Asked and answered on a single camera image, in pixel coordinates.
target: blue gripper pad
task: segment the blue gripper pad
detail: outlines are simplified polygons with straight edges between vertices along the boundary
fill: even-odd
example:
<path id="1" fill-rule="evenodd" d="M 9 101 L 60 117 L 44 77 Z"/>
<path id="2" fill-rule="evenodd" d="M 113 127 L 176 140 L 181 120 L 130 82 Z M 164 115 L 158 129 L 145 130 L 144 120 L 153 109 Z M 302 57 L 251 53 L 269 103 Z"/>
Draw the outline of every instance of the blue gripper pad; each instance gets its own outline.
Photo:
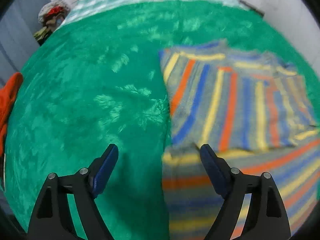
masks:
<path id="1" fill-rule="evenodd" d="M 118 147 L 115 144 L 110 144 L 109 147 L 105 150 L 104 154 L 100 158 L 105 158 L 102 162 L 102 165 L 97 170 L 96 175 L 93 177 L 91 184 L 91 193 L 93 198 L 96 198 L 101 194 L 110 178 L 110 175 L 116 166 L 118 160 L 119 152 Z"/>
<path id="2" fill-rule="evenodd" d="M 227 163 L 223 159 L 218 158 L 208 144 L 201 146 L 200 159 L 215 192 L 225 198 L 231 190 L 230 179 L 226 171 L 223 172 L 222 170 L 223 168 L 228 169 Z"/>

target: silver screw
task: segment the silver screw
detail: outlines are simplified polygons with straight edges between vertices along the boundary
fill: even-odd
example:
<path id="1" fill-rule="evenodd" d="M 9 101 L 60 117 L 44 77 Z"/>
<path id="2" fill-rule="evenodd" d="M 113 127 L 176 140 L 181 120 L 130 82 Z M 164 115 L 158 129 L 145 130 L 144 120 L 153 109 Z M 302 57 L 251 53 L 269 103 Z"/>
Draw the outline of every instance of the silver screw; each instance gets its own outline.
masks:
<path id="1" fill-rule="evenodd" d="M 79 170 L 80 174 L 86 174 L 88 172 L 87 168 L 82 168 Z"/>
<path id="2" fill-rule="evenodd" d="M 56 176 L 55 173 L 50 173 L 50 174 L 48 175 L 48 179 L 53 179 L 55 176 Z"/>
<path id="3" fill-rule="evenodd" d="M 239 174 L 239 169 L 238 168 L 231 168 L 231 172 L 233 173 L 233 174 Z"/>
<path id="4" fill-rule="evenodd" d="M 269 172 L 264 172 L 263 173 L 263 177 L 265 177 L 266 179 L 270 179 L 271 178 L 271 175 Z"/>

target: bed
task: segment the bed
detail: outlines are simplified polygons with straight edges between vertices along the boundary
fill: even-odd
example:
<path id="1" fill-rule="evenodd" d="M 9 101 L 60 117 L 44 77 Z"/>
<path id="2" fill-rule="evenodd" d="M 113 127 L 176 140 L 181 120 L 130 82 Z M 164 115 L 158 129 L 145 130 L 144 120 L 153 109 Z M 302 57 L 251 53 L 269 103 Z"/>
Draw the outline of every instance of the bed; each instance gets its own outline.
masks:
<path id="1" fill-rule="evenodd" d="M 5 193 L 23 228 L 49 173 L 73 174 L 114 143 L 119 160 L 96 200 L 111 234 L 169 239 L 161 157 L 171 144 L 170 115 L 158 51 L 218 39 L 294 63 L 319 116 L 312 68 L 237 0 L 79 0 L 23 67 L 9 119 Z M 72 196 L 69 202 L 85 237 Z"/>

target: orange cloth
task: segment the orange cloth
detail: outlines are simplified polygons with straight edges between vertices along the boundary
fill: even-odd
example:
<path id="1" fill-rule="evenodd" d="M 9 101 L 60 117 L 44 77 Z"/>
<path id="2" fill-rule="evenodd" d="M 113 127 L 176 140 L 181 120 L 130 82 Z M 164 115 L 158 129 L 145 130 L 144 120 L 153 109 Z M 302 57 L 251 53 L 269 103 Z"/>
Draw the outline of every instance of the orange cloth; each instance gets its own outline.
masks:
<path id="1" fill-rule="evenodd" d="M 0 157 L 4 152 L 10 111 L 22 82 L 23 76 L 20 72 L 17 72 L 9 78 L 5 86 L 0 90 Z"/>

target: green bedsheet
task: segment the green bedsheet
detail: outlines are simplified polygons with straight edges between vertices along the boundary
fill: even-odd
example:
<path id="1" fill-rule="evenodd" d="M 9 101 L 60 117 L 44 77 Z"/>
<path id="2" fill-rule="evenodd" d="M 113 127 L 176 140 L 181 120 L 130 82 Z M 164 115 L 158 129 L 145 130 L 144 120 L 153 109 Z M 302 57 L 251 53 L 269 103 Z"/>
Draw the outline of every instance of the green bedsheet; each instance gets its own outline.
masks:
<path id="1" fill-rule="evenodd" d="M 73 174 L 115 143 L 118 163 L 96 199 L 111 234 L 117 240 L 168 239 L 161 155 L 170 143 L 170 122 L 158 51 L 220 38 L 231 47 L 269 50 L 295 63 L 319 117 L 314 71 L 251 11 L 166 1 L 122 6 L 66 25 L 24 66 L 9 119 L 6 196 L 22 226 L 27 229 L 50 172 Z M 74 200 L 70 206 L 76 230 L 85 237 Z"/>

